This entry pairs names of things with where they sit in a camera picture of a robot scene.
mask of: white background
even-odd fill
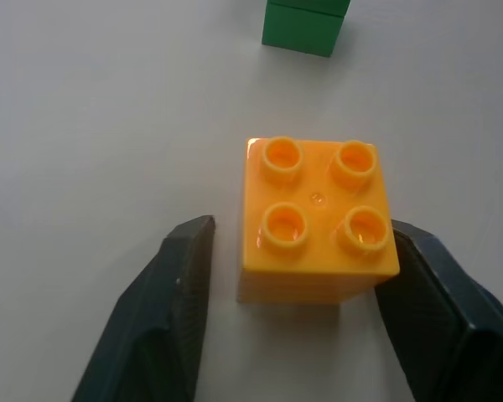
[[[236,304],[247,137],[376,144],[392,217],[503,301],[503,0],[353,0],[331,59],[261,46],[264,8],[0,1],[0,401],[70,399],[115,300],[200,214],[196,401],[412,400],[372,291]]]

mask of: green block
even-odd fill
[[[262,44],[330,57],[343,17],[267,3]]]
[[[270,0],[270,3],[344,17],[350,0]]]

